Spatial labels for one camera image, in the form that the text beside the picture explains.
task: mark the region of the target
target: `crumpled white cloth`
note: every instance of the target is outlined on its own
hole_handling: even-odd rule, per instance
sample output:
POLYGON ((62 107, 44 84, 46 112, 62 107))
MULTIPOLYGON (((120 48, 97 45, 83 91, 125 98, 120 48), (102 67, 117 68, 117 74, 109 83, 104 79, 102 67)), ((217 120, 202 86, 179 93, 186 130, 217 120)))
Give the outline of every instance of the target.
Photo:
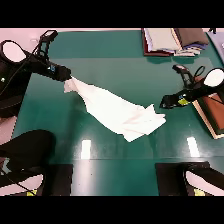
POLYGON ((165 114, 156 114, 153 104, 145 109, 74 77, 64 85, 65 93, 71 91, 83 98, 88 113, 111 131, 123 134, 128 142, 149 135, 166 122, 165 114))

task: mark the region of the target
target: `stack of folded cloth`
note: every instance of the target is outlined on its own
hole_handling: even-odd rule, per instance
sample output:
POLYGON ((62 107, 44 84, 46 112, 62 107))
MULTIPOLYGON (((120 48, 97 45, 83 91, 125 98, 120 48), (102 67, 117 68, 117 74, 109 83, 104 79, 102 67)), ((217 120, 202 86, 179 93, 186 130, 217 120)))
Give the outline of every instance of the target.
POLYGON ((202 28, 144 28, 143 45, 149 56, 195 56, 208 45, 202 28))

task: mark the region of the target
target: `yellow sticker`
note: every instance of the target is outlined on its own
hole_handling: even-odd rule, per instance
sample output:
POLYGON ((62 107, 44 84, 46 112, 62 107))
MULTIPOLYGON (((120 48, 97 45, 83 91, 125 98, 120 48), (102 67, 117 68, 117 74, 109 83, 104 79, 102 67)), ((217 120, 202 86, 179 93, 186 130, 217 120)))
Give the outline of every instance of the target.
POLYGON ((194 189, 195 196, 205 196, 205 192, 199 189, 194 189))
POLYGON ((181 104, 181 105, 189 104, 189 102, 186 99, 184 99, 184 98, 182 98, 181 100, 178 100, 178 103, 181 104))
POLYGON ((31 192, 27 192, 26 196, 34 196, 31 192))

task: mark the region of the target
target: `table surface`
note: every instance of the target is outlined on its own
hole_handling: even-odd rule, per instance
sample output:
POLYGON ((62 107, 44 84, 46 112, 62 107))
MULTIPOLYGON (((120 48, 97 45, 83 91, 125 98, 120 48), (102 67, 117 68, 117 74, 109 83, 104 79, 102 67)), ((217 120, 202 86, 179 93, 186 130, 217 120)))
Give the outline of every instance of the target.
POLYGON ((194 58, 144 57, 141 31, 62 32, 49 57, 81 81, 144 107, 154 104, 167 120, 150 135, 128 143, 88 114, 77 93, 65 94, 64 83, 32 74, 13 138, 35 129, 54 133, 57 143, 49 163, 74 165, 71 195, 158 195, 156 162, 207 160, 224 173, 224 138, 212 138, 193 105, 159 108, 163 95, 183 88, 174 64, 192 73, 204 65, 204 75, 223 67, 211 42, 194 58), (192 158, 188 137, 195 138, 200 158, 192 158), (91 140, 90 160, 81 159, 83 140, 91 140))

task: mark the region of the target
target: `green table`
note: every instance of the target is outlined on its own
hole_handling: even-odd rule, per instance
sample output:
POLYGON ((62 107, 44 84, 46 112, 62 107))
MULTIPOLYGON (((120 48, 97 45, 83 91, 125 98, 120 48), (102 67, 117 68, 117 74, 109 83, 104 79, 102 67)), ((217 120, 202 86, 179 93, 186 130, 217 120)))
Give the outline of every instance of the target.
POLYGON ((167 122, 149 136, 128 143, 85 110, 82 98, 64 94, 64 84, 32 74, 13 137, 35 129, 53 132, 57 143, 50 164, 73 164, 72 195, 158 195, 156 162, 204 161, 224 173, 224 139, 214 140, 193 105, 164 110, 163 95, 181 90, 173 69, 183 64, 205 74, 222 63, 213 45, 194 58, 144 57, 141 31, 59 33, 49 53, 88 84, 144 107, 154 104, 167 122), (188 137, 200 158, 191 158, 188 137), (81 160, 82 141, 91 140, 91 160, 81 160))

